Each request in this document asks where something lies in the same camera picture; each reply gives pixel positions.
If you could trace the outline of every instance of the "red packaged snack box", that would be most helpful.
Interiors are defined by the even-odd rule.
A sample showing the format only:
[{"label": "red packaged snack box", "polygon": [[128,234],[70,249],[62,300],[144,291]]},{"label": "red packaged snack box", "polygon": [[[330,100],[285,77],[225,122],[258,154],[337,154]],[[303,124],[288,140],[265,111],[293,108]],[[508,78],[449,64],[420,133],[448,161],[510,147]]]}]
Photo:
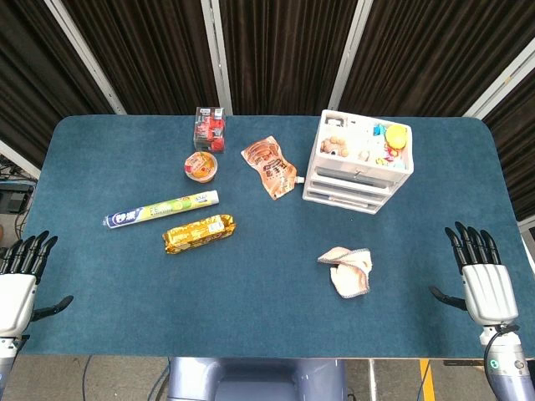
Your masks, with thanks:
[{"label": "red packaged snack box", "polygon": [[223,107],[197,107],[193,128],[193,145],[201,152],[225,151],[225,109]]}]

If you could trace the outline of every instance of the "white storage drawer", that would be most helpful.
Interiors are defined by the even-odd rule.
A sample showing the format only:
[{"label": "white storage drawer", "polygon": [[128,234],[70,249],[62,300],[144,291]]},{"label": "white storage drawer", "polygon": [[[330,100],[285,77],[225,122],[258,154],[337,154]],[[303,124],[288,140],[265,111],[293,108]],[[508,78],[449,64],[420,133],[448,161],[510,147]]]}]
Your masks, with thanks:
[{"label": "white storage drawer", "polygon": [[[373,158],[362,160],[362,154],[358,153],[366,150],[369,143],[375,140],[374,127],[378,124],[384,129],[393,124],[405,127],[405,147],[398,150],[397,161],[390,165],[379,165]],[[341,155],[341,148],[333,150],[332,154],[325,153],[330,148],[322,151],[322,142],[332,137],[344,139],[345,155]],[[371,157],[375,154],[369,152],[368,155]],[[324,110],[308,163],[303,198],[374,214],[403,185],[413,170],[410,126]]]}]

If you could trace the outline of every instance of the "rag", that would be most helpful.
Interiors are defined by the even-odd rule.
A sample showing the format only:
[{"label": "rag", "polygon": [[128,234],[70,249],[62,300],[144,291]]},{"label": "rag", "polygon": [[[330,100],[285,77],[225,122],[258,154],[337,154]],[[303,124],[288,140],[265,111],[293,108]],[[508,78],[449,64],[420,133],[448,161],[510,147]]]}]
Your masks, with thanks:
[{"label": "rag", "polygon": [[371,271],[369,249],[351,251],[336,246],[318,258],[321,263],[337,265],[331,267],[331,282],[343,298],[353,298],[369,292],[368,275]]}]

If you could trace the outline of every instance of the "toothpaste tube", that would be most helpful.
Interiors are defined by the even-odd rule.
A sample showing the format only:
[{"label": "toothpaste tube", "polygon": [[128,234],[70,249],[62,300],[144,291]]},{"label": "toothpaste tube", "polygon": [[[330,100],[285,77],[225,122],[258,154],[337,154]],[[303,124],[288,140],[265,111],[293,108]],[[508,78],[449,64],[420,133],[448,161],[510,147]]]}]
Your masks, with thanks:
[{"label": "toothpaste tube", "polygon": [[219,203],[219,196],[216,190],[209,190],[200,194],[189,195],[183,198],[168,200],[165,202],[155,203],[154,205],[142,206],[130,211],[121,211],[113,215],[106,216],[102,224],[109,228],[128,226],[129,224],[139,223],[190,211],[204,206],[216,205]]}]

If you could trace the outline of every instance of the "blue felt mat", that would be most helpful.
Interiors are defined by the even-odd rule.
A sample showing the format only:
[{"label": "blue felt mat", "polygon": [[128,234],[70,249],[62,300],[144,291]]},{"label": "blue felt mat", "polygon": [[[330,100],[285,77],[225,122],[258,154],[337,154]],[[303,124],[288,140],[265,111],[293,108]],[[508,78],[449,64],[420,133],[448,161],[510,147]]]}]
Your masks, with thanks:
[{"label": "blue felt mat", "polygon": [[[277,201],[240,156],[274,135],[306,173],[317,117],[237,116],[209,184],[185,177],[193,117],[69,117],[54,132],[25,236],[59,242],[37,307],[71,306],[33,323],[27,353],[220,357],[480,358],[481,329],[436,301],[427,286],[461,296],[444,234],[455,220],[488,229],[509,267],[524,349],[535,356],[535,281],[527,264],[492,136],[476,119],[394,118],[414,135],[415,172],[376,215],[301,199]],[[204,190],[218,206],[109,230],[103,216]],[[235,234],[166,255],[161,234],[219,213]],[[371,292],[342,299],[333,246],[368,247]]]}]

